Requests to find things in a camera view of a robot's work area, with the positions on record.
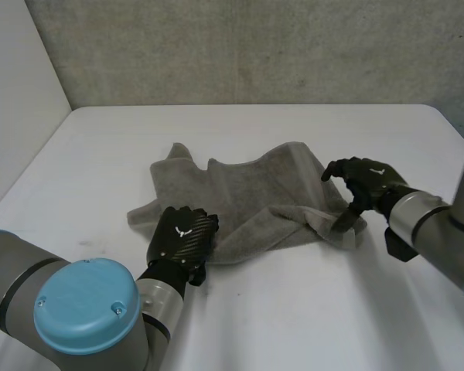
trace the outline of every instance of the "crumpled towel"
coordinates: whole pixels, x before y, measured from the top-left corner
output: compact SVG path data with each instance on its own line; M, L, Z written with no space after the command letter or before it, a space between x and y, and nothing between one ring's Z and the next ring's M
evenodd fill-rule
M285 143L258 160L226 165L215 159L201 170L189 150L175 143L167 159L151 165L157 199L128 213L128 223L148 238L168 207L189 206L217 214L220 229L210 263L232 264L268 250L326 240L356 248L359 219L346 233L330 227L348 206L304 143Z

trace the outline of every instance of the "carbon fiber hand cover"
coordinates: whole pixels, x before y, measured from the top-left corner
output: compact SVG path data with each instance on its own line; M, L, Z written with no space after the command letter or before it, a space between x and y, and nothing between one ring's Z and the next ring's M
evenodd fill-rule
M205 274L204 264L212 253L217 230L216 215L208 216L203 209L191 210L187 206L179 210L168 207L149 244L147 261L173 261L188 272L191 284L200 284L196 275Z

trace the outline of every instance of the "gray wall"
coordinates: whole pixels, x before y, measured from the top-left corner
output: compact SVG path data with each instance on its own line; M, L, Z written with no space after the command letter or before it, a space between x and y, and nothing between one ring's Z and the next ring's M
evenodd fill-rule
M26 0L73 108L423 103L464 136L464 0Z

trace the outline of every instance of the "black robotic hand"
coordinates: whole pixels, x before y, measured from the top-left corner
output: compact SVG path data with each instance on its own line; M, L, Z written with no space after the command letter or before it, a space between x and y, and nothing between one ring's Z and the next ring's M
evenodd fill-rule
M213 238L218 231L218 217L203 209L189 207L163 212L149 244L147 262L151 267L167 260L182 269L189 283L200 286L206 278L205 263L213 251Z
M340 177L354 195L347 210L333 224L332 230L347 231L366 210L385 214L392 203L392 194L409 190L404 179L391 166L368 158L352 157L332 161L322 175L324 182Z

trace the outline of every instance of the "concrete wall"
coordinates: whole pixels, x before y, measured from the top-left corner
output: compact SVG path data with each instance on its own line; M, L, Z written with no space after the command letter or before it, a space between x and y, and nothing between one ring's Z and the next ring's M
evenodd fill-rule
M69 113L26 5L0 0L0 199Z
M72 106L422 103L464 136L464 0L26 0Z

